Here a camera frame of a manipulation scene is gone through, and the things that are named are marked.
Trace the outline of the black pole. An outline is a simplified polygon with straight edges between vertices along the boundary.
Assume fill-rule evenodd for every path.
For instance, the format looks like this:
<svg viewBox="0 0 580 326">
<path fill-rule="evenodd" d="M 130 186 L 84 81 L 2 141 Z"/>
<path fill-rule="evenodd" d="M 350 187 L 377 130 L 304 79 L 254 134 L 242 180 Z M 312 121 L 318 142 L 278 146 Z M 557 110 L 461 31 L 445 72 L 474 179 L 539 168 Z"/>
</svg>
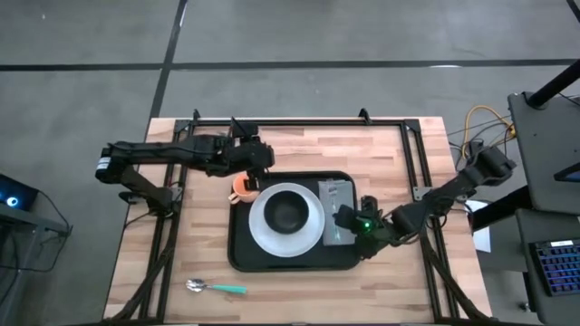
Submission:
<svg viewBox="0 0 580 326">
<path fill-rule="evenodd" d="M 538 91 L 527 96 L 527 104 L 536 110 L 580 78 L 580 59 L 576 60 Z"/>
</svg>

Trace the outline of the teal handled metal spoon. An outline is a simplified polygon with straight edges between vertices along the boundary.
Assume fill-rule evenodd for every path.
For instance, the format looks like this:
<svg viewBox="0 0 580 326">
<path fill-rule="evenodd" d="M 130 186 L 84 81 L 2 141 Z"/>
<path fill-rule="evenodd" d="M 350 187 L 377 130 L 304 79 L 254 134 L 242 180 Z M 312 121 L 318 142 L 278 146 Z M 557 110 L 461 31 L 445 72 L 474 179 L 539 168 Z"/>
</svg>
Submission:
<svg viewBox="0 0 580 326">
<path fill-rule="evenodd" d="M 233 293 L 233 294 L 247 294 L 247 288 L 238 285 L 224 285 L 224 284 L 208 284 L 201 279 L 188 279 L 186 287 L 192 292 L 203 292 L 206 289 Z"/>
</svg>

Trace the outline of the cream mug with orange inside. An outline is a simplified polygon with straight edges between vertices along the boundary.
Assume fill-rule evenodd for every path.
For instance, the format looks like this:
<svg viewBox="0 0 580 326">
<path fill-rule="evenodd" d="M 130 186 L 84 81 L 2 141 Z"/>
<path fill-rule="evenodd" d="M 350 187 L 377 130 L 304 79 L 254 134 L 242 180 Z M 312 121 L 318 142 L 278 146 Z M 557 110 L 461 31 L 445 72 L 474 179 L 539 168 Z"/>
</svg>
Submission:
<svg viewBox="0 0 580 326">
<path fill-rule="evenodd" d="M 252 203 L 260 194 L 259 190 L 246 190 L 245 181 L 249 180 L 247 174 L 239 174 L 233 180 L 232 193 L 227 198 L 234 205 L 237 203 Z"/>
</svg>

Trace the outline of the black device with blue light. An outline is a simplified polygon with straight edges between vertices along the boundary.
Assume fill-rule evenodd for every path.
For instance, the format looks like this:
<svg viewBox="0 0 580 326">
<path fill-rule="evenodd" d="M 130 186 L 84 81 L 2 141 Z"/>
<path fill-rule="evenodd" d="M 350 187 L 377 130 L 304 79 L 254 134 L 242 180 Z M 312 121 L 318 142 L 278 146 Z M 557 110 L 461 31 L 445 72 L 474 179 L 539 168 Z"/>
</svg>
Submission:
<svg viewBox="0 0 580 326">
<path fill-rule="evenodd" d="M 0 174 L 0 204 L 18 210 L 30 211 L 38 193 L 38 189 Z"/>
</svg>

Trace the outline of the grey equipment cart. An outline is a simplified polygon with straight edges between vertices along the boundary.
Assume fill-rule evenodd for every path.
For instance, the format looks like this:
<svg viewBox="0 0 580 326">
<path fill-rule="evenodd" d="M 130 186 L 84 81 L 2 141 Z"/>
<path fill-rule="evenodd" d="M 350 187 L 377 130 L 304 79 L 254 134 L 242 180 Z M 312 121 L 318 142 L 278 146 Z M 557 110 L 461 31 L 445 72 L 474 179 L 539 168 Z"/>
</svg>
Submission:
<svg viewBox="0 0 580 326">
<path fill-rule="evenodd" d="M 534 208 L 580 215 L 580 182 L 555 179 L 580 163 L 580 106 L 556 97 L 537 110 L 524 93 L 509 95 L 507 102 Z"/>
</svg>

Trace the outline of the white round plate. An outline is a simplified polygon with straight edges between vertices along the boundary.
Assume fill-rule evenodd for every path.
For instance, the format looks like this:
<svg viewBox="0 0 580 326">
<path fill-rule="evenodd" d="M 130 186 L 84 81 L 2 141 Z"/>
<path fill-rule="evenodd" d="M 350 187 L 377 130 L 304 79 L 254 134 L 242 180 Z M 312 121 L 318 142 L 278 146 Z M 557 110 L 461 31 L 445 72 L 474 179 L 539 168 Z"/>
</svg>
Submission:
<svg viewBox="0 0 580 326">
<path fill-rule="evenodd" d="M 278 233 L 266 222 L 267 201 L 283 191 L 299 195 L 308 208 L 305 225 L 289 235 Z M 268 187 L 257 197 L 250 207 L 248 224 L 250 234 L 261 249 L 273 256 L 291 258 L 313 249 L 321 239 L 325 224 L 324 209 L 318 197 L 308 188 L 296 183 L 279 183 Z"/>
</svg>

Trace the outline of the black aluminium rig frame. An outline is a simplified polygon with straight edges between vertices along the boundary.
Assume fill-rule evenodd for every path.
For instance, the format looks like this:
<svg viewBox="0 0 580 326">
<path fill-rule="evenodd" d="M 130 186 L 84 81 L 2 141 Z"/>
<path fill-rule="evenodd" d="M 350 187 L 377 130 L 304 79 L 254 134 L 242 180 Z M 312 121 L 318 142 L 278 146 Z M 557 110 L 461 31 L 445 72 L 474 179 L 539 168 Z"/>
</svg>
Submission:
<svg viewBox="0 0 580 326">
<path fill-rule="evenodd" d="M 455 170 L 439 118 L 262 118 L 275 171 L 339 170 L 385 209 L 416 186 L 440 186 Z M 140 173 L 177 188 L 179 216 L 158 219 L 143 204 L 123 223 L 105 326 L 164 323 L 414 323 L 462 314 L 421 256 L 421 244 L 389 247 L 346 271 L 243 273 L 227 259 L 230 178 L 163 165 Z M 192 292 L 188 279 L 244 286 L 247 294 Z"/>
</svg>

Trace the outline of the black plastic serving tray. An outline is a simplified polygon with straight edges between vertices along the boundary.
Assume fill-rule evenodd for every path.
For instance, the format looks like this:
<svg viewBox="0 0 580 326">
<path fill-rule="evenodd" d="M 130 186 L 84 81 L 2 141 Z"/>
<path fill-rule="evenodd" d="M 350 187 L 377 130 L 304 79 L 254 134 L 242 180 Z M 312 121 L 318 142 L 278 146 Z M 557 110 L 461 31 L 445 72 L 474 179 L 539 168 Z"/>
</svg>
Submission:
<svg viewBox="0 0 580 326">
<path fill-rule="evenodd" d="M 353 209 L 356 209 L 354 181 L 341 171 L 271 172 L 262 179 L 260 194 L 268 187 L 279 183 L 296 183 L 308 188 L 318 197 L 318 182 L 327 179 L 347 180 L 353 183 Z M 359 263 L 360 259 L 354 252 L 354 244 L 324 246 L 323 235 L 313 249 L 296 257 L 281 258 L 265 252 L 255 242 L 249 230 L 249 211 L 253 203 L 237 203 L 230 207 L 227 256 L 230 264 L 240 272 L 348 270 Z"/>
</svg>

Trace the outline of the blue lit keyboard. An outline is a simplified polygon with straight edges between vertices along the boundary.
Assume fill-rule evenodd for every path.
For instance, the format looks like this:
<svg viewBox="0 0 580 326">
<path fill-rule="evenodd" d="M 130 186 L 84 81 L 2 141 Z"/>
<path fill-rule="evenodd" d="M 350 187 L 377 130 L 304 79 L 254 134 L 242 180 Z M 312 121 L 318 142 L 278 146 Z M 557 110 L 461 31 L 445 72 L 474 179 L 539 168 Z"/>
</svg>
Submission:
<svg viewBox="0 0 580 326">
<path fill-rule="evenodd" d="M 535 242 L 528 246 L 548 296 L 580 294 L 580 238 Z"/>
</svg>

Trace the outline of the grey cloth napkin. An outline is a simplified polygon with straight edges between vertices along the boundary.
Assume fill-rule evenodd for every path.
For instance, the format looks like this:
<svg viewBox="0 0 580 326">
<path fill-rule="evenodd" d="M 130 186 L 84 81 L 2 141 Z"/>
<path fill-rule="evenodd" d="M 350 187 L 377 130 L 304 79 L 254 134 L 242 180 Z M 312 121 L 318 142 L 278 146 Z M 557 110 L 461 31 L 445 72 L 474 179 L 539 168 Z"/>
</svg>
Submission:
<svg viewBox="0 0 580 326">
<path fill-rule="evenodd" d="M 347 180 L 323 180 L 318 182 L 319 199 L 324 209 L 324 246 L 353 245 L 355 235 L 335 223 L 334 214 L 340 206 L 354 207 L 353 183 Z"/>
</svg>

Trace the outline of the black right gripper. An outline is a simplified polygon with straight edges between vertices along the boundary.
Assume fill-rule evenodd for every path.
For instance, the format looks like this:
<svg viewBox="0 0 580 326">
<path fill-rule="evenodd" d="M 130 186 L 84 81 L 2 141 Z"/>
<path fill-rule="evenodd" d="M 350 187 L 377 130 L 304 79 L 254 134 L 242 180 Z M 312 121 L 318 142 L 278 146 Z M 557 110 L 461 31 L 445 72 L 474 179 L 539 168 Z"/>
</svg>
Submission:
<svg viewBox="0 0 580 326">
<path fill-rule="evenodd" d="M 341 205 L 333 218 L 336 225 L 355 235 L 354 249 L 360 259 L 371 259 L 386 246 L 395 245 L 392 225 L 383 218 L 375 197 L 363 196 L 359 210 Z"/>
</svg>

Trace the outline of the black round bowl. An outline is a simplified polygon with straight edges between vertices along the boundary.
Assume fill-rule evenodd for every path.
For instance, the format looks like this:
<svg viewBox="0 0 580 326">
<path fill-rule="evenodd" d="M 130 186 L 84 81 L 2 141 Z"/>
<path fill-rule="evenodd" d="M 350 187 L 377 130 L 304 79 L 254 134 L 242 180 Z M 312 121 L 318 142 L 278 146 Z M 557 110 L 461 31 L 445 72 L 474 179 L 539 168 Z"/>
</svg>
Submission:
<svg viewBox="0 0 580 326">
<path fill-rule="evenodd" d="M 290 190 L 273 194 L 265 204 L 264 216 L 267 225 L 275 232 L 290 235 L 301 230 L 309 216 L 305 199 Z"/>
</svg>

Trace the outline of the white paper sheet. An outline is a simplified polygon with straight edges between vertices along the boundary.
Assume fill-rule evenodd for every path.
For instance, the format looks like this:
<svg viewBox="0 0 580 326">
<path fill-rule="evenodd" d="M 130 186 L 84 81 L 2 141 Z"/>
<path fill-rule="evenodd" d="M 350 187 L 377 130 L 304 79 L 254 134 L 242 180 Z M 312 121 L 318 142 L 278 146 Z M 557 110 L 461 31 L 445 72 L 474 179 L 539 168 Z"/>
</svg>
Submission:
<svg viewBox="0 0 580 326">
<path fill-rule="evenodd" d="M 478 200 L 467 200 L 465 204 L 466 208 L 470 208 L 473 212 L 476 212 L 486 207 L 487 205 L 488 203 Z M 472 238 L 477 251 L 483 253 L 491 252 L 491 239 L 489 227 L 485 227 L 478 231 L 474 231 Z"/>
</svg>

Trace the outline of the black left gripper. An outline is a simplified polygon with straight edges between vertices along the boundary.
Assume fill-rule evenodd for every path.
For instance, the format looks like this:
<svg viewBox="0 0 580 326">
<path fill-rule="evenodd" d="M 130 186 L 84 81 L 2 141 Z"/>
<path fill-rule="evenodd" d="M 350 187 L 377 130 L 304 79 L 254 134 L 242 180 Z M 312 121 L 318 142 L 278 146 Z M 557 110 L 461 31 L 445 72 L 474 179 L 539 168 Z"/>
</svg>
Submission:
<svg viewBox="0 0 580 326">
<path fill-rule="evenodd" d="M 227 177 L 236 173 L 249 171 L 249 178 L 244 181 L 246 190 L 258 190 L 262 174 L 275 164 L 273 148 L 259 136 L 249 138 L 228 138 L 217 147 L 217 152 L 209 160 L 209 175 Z"/>
</svg>

